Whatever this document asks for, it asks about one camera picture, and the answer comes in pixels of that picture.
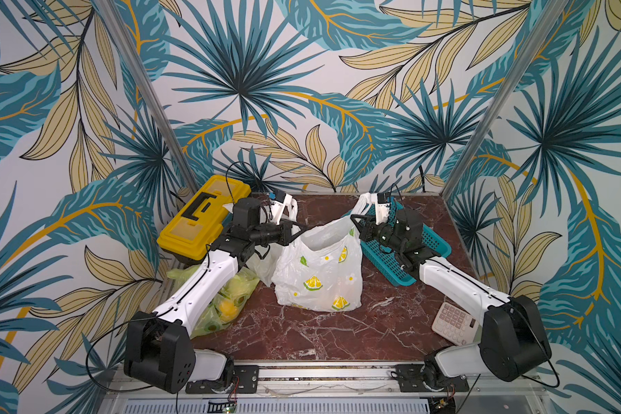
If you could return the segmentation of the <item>plain white plastic bag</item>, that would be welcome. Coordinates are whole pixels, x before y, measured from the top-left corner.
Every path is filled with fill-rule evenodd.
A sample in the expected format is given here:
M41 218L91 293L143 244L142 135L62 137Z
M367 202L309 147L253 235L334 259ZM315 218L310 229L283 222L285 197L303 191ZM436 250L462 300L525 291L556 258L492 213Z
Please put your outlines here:
M269 220L269 202L270 198L262 202L263 211L260 213L262 223L272 223ZM255 272L256 276L264 283L265 286L272 285L272 277L277 267L278 259L281 255L282 247L278 244L270 244L267 248L256 247L255 255L246 263L248 268Z

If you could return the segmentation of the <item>yellow pear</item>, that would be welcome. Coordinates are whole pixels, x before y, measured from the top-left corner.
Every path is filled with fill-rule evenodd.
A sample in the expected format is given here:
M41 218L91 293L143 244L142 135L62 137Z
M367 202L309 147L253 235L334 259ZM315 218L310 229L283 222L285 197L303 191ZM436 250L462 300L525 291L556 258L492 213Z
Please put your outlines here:
M221 321L228 324L239 316L241 308L235 305L233 301L223 300L217 305L217 310Z

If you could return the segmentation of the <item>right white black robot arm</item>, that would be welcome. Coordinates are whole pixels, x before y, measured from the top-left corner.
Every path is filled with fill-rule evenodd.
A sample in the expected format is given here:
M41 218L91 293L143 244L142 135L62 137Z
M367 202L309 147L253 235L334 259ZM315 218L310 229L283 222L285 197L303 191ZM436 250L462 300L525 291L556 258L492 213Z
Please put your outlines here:
M402 271L446 295L481 326L477 343L426 355L421 374L426 388L442 390L464 375L492 374L512 382L551 362L536 303L497 291L451 264L442 255L443 240L431 235L417 212L399 210L392 223L380 212L352 214L350 219L362 241L391 250Z

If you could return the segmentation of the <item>white lemon print bag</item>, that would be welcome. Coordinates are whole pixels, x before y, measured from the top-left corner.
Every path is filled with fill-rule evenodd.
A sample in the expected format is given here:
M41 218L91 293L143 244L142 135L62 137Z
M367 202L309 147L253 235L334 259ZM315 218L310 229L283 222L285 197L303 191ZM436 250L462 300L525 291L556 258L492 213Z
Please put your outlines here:
M360 308L362 259L360 231L349 215L305 231L276 262L277 302L314 312Z

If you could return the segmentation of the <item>green plastic bag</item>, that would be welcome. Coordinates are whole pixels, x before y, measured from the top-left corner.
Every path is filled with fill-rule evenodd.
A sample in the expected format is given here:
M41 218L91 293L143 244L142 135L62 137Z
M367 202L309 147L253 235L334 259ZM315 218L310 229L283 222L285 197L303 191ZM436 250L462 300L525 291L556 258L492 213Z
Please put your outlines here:
M217 295L214 296L208 307L203 311L203 314L198 319L190 338L193 339L199 336L207 336L209 334L227 329L235 319L228 324L224 324L219 317L217 305L219 305L219 303L223 300L229 300L233 301L235 305L238 305L242 311L258 284L260 284L260 279L256 276L255 272L246 267L241 269L241 271L232 277L232 279L224 285Z

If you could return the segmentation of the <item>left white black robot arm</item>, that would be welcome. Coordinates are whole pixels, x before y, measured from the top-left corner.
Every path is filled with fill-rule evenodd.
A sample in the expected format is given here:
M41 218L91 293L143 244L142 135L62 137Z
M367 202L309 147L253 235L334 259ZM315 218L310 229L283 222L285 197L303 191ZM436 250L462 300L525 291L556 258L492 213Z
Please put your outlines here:
M243 198L232 221L210 246L198 270L153 312L137 312L126 329L123 370L126 376L167 393L188 382L231 385L234 366L227 355L196 350L191 333L215 295L256 255L257 247L287 246L303 234L298 202L277 191L269 205Z

